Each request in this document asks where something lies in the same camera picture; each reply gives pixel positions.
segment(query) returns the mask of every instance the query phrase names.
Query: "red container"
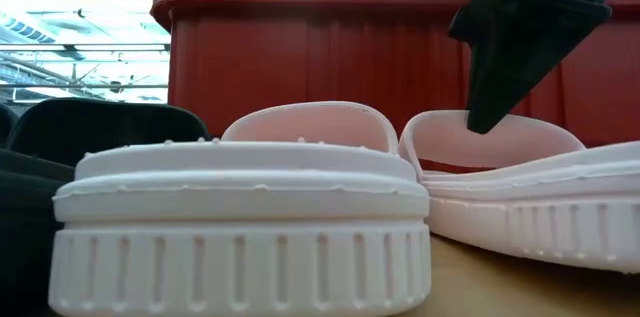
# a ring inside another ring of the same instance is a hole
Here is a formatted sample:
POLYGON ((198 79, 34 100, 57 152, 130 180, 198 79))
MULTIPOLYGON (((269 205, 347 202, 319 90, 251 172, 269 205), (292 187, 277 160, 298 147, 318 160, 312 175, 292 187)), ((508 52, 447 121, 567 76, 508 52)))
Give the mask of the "red container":
MULTIPOLYGON (((350 100, 400 131, 413 115, 464 108, 469 51, 447 37, 467 0, 155 0, 172 34, 169 103, 221 135, 278 104, 350 100)), ((640 139, 640 0, 614 16, 513 113, 587 145, 640 139)))

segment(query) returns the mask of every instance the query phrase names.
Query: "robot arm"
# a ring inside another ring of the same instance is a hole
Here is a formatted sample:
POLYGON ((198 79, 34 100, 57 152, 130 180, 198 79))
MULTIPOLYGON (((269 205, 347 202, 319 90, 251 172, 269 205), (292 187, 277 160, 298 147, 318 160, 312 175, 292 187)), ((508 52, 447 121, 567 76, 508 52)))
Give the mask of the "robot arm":
POLYGON ((449 36, 471 47, 467 128, 489 132, 596 27, 604 0, 471 0, 449 36))

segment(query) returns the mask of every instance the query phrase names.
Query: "white plastic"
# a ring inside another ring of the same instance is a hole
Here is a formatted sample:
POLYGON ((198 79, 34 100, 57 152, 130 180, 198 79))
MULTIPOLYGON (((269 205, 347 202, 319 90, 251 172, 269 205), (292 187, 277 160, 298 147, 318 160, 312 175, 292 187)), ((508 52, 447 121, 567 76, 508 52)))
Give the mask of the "white plastic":
POLYGON ((54 198, 65 229, 51 307, 64 316, 268 317, 416 306, 431 285, 428 196, 380 116, 346 102, 291 105, 240 119, 223 141, 87 156, 54 198), (326 118, 295 117, 311 110, 326 118), (358 116, 368 122, 354 126, 368 133, 344 141, 367 147, 320 142, 340 143, 343 118, 358 116), (284 133, 267 137, 279 123, 284 133), (305 141, 282 142, 296 130, 305 141), (252 134, 258 142, 234 141, 252 134))
POLYGON ((414 117, 400 154, 431 197, 434 233, 547 262, 640 272, 640 142, 585 149, 568 131, 507 116, 486 135, 464 111, 414 117), (419 159, 469 174, 422 171, 419 159))

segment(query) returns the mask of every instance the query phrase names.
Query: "table surface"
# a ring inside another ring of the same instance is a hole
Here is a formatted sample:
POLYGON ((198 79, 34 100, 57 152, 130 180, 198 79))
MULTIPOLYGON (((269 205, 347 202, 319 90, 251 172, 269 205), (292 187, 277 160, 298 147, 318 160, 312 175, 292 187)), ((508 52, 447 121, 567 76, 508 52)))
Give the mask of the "table surface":
POLYGON ((640 317, 640 275, 513 258, 439 237, 431 241, 431 294, 396 317, 640 317))

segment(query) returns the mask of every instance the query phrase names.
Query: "ridged sole edge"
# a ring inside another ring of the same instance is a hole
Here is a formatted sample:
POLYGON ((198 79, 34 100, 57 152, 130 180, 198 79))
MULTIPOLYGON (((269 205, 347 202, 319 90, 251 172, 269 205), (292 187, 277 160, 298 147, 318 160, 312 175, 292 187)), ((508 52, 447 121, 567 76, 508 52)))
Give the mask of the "ridged sole edge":
POLYGON ((431 231, 545 262, 640 272, 640 198, 477 202, 431 196, 431 231))
POLYGON ((86 225, 57 233, 62 315, 388 315, 431 287, 422 221, 86 225))

